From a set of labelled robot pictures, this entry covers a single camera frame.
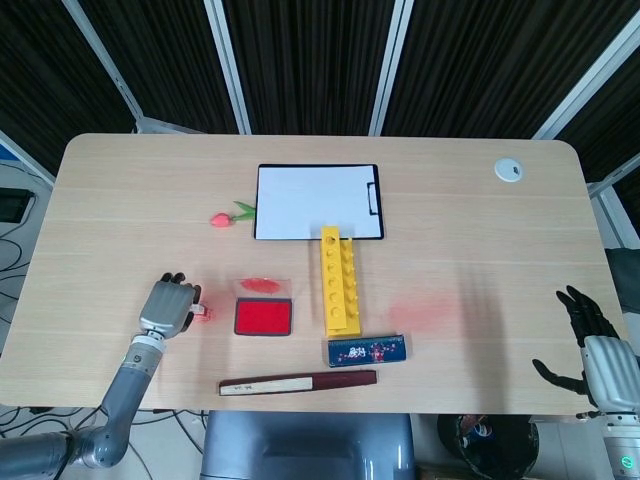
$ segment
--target robotic arm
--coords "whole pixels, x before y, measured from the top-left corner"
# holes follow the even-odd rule
[[[141,332],[100,404],[107,416],[101,427],[0,440],[0,478],[58,479],[69,463],[109,468],[127,451],[131,423],[165,351],[164,341],[189,328],[200,286],[181,285],[182,273],[165,273],[140,314]]]
[[[534,359],[538,373],[555,386],[588,395],[606,416],[604,443],[616,480],[640,479],[640,368],[631,346],[620,340],[591,298],[573,287],[556,292],[578,340],[582,380],[561,377]]]

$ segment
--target wooden table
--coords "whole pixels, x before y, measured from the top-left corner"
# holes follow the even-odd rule
[[[504,156],[519,183],[494,173]],[[386,238],[355,243],[366,336],[404,333],[409,359],[352,389],[221,398],[225,378],[328,370],[318,242],[256,241],[210,217],[255,201],[260,163],[378,164]],[[622,316],[575,152],[556,141],[82,135],[67,147],[0,361],[0,401],[95,406],[153,283],[183,271],[209,322],[168,350],[144,407],[573,414],[544,382],[581,362],[555,299],[571,284]],[[233,334],[234,279],[291,279],[289,337]]]

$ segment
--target yellow lego brick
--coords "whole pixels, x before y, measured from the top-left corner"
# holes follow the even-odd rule
[[[340,233],[337,227],[323,228],[323,262],[327,262],[325,277],[325,263],[323,263],[323,292],[325,298],[325,326],[327,336],[359,336],[360,312],[358,311],[358,294],[355,263],[353,259],[353,241],[339,240],[339,249],[329,250],[335,243],[327,239],[339,239]],[[329,263],[334,265],[329,272]],[[341,273],[341,281],[336,279],[338,270]],[[334,281],[329,285],[329,278]]]
[[[322,292],[325,327],[328,330],[347,328],[342,280],[342,256],[338,227],[322,227]]]

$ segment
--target round white object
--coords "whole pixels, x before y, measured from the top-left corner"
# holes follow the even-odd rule
[[[524,176],[522,164],[513,158],[501,158],[494,167],[496,175],[505,182],[519,182]]]

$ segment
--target white clipboard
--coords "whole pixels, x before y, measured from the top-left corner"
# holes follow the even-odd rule
[[[323,226],[343,238],[384,237],[376,165],[258,167],[257,240],[320,239]]]

